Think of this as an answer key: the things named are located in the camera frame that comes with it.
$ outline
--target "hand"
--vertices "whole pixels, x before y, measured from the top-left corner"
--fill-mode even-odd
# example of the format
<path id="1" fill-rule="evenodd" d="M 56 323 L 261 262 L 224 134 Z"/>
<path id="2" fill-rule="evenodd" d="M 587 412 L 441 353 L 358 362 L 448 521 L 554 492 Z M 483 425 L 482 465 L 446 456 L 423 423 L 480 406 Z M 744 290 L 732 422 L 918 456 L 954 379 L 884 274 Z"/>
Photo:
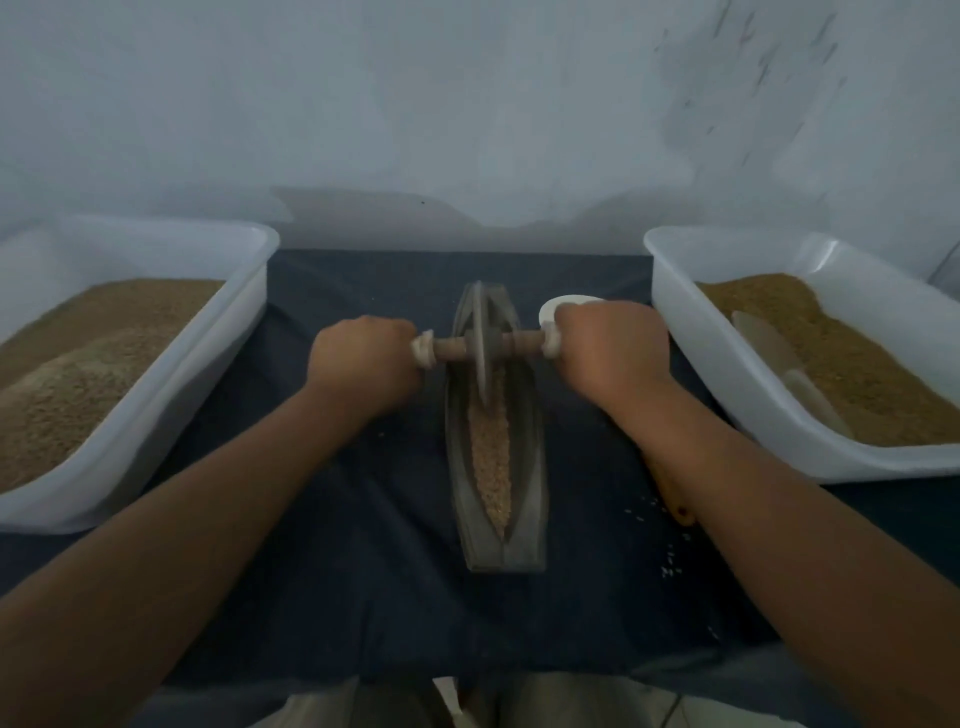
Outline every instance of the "hand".
<path id="1" fill-rule="evenodd" d="M 650 306 L 567 304 L 557 308 L 555 318 L 562 336 L 561 376 L 614 419 L 636 396 L 673 383 L 666 324 Z"/>
<path id="2" fill-rule="evenodd" d="M 361 316 L 323 329 L 310 350 L 304 393 L 333 398 L 364 421 L 396 409 L 422 383 L 409 321 Z"/>

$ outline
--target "white plastic tub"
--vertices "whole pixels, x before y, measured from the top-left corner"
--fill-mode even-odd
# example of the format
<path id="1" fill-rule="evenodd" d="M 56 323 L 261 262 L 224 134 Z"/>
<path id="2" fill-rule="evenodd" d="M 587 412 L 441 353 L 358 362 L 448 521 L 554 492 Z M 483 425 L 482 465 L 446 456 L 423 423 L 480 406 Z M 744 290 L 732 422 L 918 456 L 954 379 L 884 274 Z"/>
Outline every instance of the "white plastic tub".
<path id="1" fill-rule="evenodd" d="M 67 460 L 0 495 L 0 530 L 82 530 L 139 494 L 262 314 L 278 244 L 248 223 L 88 215 L 0 242 L 0 342 L 98 283 L 226 281 Z"/>
<path id="2" fill-rule="evenodd" d="M 807 283 L 824 311 L 960 404 L 960 303 L 833 237 L 800 231 L 657 228 L 653 301 L 737 426 L 820 482 L 960 473 L 960 445 L 876 448 L 811 417 L 694 284 L 765 273 Z"/>

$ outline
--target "brown grain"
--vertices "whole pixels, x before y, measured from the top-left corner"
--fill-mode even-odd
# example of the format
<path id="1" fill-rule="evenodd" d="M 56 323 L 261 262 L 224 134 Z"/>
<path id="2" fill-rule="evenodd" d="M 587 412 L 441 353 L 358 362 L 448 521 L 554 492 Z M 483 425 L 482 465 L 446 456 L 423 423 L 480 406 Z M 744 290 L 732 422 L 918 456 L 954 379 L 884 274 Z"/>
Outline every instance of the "brown grain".
<path id="1" fill-rule="evenodd" d="M 106 283 L 0 345 L 0 493 L 69 457 L 221 285 Z"/>
<path id="2" fill-rule="evenodd" d="M 802 280 L 772 274 L 697 285 L 728 319 L 744 311 L 779 331 L 855 440 L 886 448 L 960 443 L 960 410 L 879 344 L 824 313 Z"/>
<path id="3" fill-rule="evenodd" d="M 493 528 L 502 539 L 510 522 L 510 424 L 507 419 L 505 373 L 491 377 L 490 403 L 485 407 L 474 382 L 468 409 L 470 453 L 477 490 Z"/>

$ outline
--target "gray pants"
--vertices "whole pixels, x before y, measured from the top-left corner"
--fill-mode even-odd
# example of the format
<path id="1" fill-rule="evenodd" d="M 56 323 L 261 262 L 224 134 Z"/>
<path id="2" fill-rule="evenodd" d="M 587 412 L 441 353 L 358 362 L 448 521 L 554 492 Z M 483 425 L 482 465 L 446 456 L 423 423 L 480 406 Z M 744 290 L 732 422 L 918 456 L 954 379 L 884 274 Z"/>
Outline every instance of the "gray pants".
<path id="1" fill-rule="evenodd" d="M 291 697 L 254 728 L 651 728 L 628 678 L 533 673 L 478 686 L 464 705 L 440 693 L 349 680 Z"/>

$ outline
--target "blue tablecloth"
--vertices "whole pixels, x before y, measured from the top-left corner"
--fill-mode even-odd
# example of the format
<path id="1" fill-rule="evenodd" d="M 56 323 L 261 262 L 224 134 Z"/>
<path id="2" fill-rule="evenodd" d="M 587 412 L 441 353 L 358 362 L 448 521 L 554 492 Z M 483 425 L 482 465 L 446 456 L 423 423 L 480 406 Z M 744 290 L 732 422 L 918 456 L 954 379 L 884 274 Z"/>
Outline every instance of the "blue tablecloth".
<path id="1" fill-rule="evenodd" d="M 313 335 L 365 313 L 447 331 L 464 285 L 504 283 L 520 320 L 567 293 L 649 303 L 639 256 L 281 251 L 263 321 L 156 474 L 249 427 L 302 383 Z M 716 408 L 678 351 L 674 375 Z M 169 678 L 189 688 L 492 669 L 691 668 L 776 635 L 699 528 L 661 507 L 633 444 L 536 364 L 550 488 L 548 569 L 467 571 L 450 503 L 443 372 L 371 424 L 290 507 Z M 835 488 L 960 582 L 960 479 Z M 0 536 L 0 591 L 76 537 Z M 673 570 L 665 572 L 664 567 Z"/>

